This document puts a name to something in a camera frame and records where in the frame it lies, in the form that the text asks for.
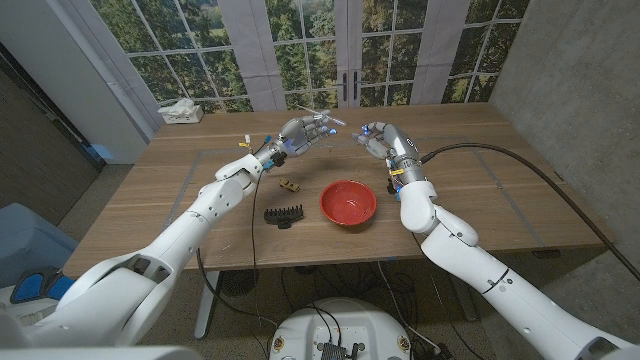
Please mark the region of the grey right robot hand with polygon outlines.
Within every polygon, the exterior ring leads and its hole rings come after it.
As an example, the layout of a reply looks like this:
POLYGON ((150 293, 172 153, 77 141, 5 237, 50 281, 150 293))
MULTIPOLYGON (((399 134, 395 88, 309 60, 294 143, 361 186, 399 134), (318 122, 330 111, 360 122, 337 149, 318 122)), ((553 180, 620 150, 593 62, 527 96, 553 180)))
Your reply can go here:
POLYGON ((372 122, 362 129, 362 134, 353 133, 352 138, 364 145, 374 158, 387 161, 389 170, 402 170, 399 174, 402 184, 427 180, 415 142, 399 127, 390 123, 372 122))

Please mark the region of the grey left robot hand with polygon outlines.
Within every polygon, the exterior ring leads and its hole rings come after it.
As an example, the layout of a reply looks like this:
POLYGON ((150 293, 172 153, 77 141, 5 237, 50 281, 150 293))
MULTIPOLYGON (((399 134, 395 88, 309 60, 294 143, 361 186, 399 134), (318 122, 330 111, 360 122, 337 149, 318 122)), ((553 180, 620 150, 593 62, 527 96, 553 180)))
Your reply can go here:
POLYGON ((329 110, 289 120, 278 137, 259 149, 254 156, 265 169, 282 166, 287 158, 298 157, 314 144, 336 133, 329 127, 333 121, 329 110))

